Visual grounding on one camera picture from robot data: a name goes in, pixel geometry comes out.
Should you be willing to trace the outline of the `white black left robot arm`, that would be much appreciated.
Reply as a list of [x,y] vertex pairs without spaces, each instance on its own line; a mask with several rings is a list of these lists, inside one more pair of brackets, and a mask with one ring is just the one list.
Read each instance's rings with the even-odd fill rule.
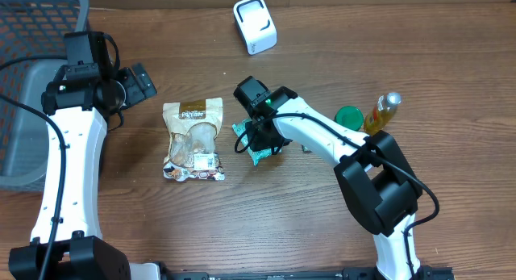
[[156,263],[135,264],[102,239],[98,181],[107,122],[131,91],[118,66],[63,65],[42,94],[37,115],[48,126],[48,161],[40,213],[29,245],[14,248],[16,279],[160,279]]

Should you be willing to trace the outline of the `green lidded cup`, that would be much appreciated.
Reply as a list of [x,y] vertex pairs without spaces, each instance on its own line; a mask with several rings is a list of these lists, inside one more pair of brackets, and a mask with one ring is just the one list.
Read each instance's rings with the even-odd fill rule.
[[354,106],[345,106],[338,110],[334,121],[353,131],[359,131],[363,125],[364,117],[360,109]]

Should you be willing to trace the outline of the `teal snack bar wrapper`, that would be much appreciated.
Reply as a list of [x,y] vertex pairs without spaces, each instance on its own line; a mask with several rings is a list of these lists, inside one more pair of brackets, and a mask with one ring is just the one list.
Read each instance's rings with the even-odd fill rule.
[[[232,129],[237,137],[240,137],[245,131],[249,129],[246,135],[243,136],[239,141],[244,147],[246,147],[249,144],[249,142],[259,142],[259,136],[256,134],[256,129],[252,128],[252,121],[250,119],[244,119],[240,123],[233,123]],[[260,160],[265,159],[266,157],[270,157],[272,155],[277,155],[278,153],[281,153],[282,150],[279,147],[275,147],[253,151],[251,147],[248,147],[246,149],[246,152],[252,159],[253,165],[258,165]]]

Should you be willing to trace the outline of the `brown Pantree snack pouch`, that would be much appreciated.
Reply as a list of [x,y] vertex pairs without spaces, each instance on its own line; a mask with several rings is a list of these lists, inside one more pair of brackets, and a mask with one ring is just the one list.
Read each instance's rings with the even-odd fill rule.
[[164,177],[177,182],[224,180],[224,169],[215,148],[223,124],[223,100],[165,103],[162,115],[169,133]]

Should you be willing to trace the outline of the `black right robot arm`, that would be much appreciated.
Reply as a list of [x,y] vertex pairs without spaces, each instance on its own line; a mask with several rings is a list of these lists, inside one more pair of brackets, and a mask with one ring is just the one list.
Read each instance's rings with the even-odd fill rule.
[[377,277],[421,278],[412,230],[422,186],[390,134],[340,126],[284,86],[270,91],[251,81],[234,96],[251,119],[246,148],[277,153],[294,141],[333,168],[347,209],[373,236]]

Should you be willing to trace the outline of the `yellow oil bottle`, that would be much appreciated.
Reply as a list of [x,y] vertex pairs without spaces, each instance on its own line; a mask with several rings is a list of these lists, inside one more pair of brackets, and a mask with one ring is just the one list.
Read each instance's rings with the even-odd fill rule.
[[364,118],[364,132],[373,136],[384,129],[401,103],[402,96],[399,93],[390,92],[381,95],[374,108]]

